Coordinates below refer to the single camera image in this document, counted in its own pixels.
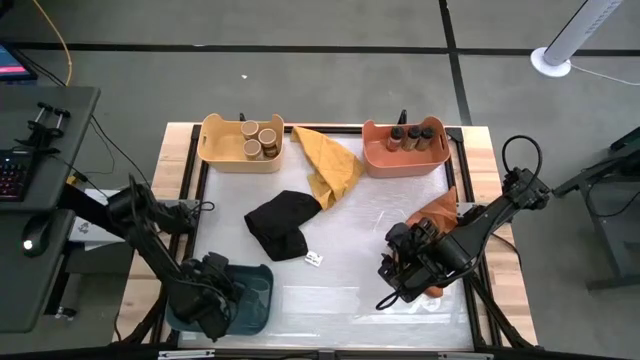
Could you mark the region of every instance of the gray floor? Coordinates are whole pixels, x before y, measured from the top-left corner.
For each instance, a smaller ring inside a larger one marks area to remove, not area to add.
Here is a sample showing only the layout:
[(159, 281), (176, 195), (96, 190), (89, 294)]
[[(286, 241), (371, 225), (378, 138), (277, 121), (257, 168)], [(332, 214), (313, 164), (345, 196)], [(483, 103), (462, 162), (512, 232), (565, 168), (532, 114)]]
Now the gray floor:
[[(459, 47), (534, 48), (547, 45), (581, 0), (449, 0)], [(156, 44), (361, 45), (443, 47), (435, 0), (98, 1), (44, 2), (73, 42)], [(585, 48), (637, 49), (640, 2), (626, 1)], [(55, 41), (30, 2), (0, 20), (0, 36)], [(59, 51), (28, 52), (63, 77)], [(96, 116), (140, 164), (155, 168), (165, 124), (200, 121), (211, 112), (244, 112), (288, 121), (394, 122), (427, 114), (460, 124), (446, 55), (231, 54), (73, 52), (74, 84), (102, 89)], [(578, 58), (579, 66), (640, 81), (640, 58)], [(603, 156), (609, 143), (640, 125), (640, 89), (573, 71), (551, 80), (527, 57), (463, 56), (462, 76), (474, 125), (490, 127), (494, 146), (518, 133), (544, 149), (541, 178), (555, 187)], [(511, 164), (534, 166), (532, 149), (513, 144)], [(93, 134), (77, 165), (108, 169)], [(118, 157), (116, 172), (96, 176), (103, 187), (124, 184), (132, 171)], [(589, 293), (584, 283), (609, 275), (581, 198), (570, 194), (548, 208), (523, 213), (514, 223), (524, 277), (541, 345), (548, 349), (640, 358), (637, 339), (640, 287)], [(118, 296), (112, 295), (110, 309)], [(98, 307), (88, 317), (98, 317)], [(109, 327), (108, 320), (95, 326)], [(60, 336), (65, 346), (106, 343), (110, 331)], [(6, 351), (56, 345), (34, 335), (0, 337)]]

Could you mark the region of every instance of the keyboard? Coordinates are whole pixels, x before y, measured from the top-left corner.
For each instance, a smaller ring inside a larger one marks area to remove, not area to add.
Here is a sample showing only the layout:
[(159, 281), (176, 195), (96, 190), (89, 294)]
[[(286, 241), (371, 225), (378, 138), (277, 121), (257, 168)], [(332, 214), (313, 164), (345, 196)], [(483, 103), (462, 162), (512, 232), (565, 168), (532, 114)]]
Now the keyboard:
[(0, 202), (22, 201), (31, 180), (33, 152), (0, 150)]

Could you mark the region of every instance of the black stand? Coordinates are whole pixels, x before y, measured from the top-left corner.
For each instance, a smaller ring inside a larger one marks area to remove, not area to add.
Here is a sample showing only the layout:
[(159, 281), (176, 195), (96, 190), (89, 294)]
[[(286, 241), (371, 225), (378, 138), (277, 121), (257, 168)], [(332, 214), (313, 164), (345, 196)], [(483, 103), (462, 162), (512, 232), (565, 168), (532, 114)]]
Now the black stand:
[[(638, 169), (640, 157), (640, 127), (617, 140), (610, 146), (611, 154), (605, 160), (585, 169), (580, 174), (568, 180), (553, 190), (556, 197), (562, 197), (572, 190), (580, 190), (589, 209), (594, 209), (590, 189), (596, 183), (624, 183), (638, 182), (637, 174), (630, 174), (629, 168)], [(633, 236), (627, 239), (617, 239), (607, 236), (605, 232), (606, 219), (589, 212), (596, 235), (605, 245), (606, 254), (613, 270), (614, 277), (605, 280), (590, 281), (587, 289), (600, 290), (622, 286), (640, 284), (640, 273), (629, 254), (629, 245), (640, 245)]]

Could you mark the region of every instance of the jar lid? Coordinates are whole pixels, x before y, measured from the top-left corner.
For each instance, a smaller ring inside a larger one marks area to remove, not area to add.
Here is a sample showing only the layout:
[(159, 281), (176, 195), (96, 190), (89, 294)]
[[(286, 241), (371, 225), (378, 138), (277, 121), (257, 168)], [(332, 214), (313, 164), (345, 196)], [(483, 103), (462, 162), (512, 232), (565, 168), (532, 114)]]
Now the jar lid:
[(276, 143), (276, 132), (273, 129), (264, 129), (260, 131), (258, 140), (260, 140), (264, 146), (271, 146)]
[(434, 134), (435, 132), (433, 131), (433, 128), (431, 126), (428, 126), (422, 129), (422, 134), (420, 134), (420, 136), (422, 136), (425, 139), (431, 139)]
[(391, 138), (395, 140), (400, 140), (404, 136), (404, 129), (400, 126), (394, 126), (391, 128)]
[(258, 142), (258, 140), (247, 140), (244, 143), (244, 147), (243, 147), (244, 153), (247, 156), (257, 156), (258, 154), (260, 154), (260, 151), (262, 150), (262, 145), (260, 145), (260, 143)]
[(417, 139), (420, 137), (420, 127), (419, 126), (412, 126), (409, 128), (409, 133), (407, 134), (410, 138), (412, 139)]
[(259, 129), (260, 125), (255, 121), (245, 121), (240, 125), (240, 131), (247, 136), (255, 135)]

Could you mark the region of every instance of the yellow cloth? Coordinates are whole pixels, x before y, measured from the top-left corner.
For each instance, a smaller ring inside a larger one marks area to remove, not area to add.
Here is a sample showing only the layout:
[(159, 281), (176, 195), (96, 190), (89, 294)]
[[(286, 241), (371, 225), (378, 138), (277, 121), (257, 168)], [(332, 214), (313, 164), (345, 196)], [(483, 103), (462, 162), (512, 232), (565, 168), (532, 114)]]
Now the yellow cloth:
[(313, 197), (323, 210), (342, 199), (364, 171), (364, 166), (353, 153), (317, 131), (294, 127), (291, 141), (302, 144), (307, 159), (316, 169), (307, 180)]

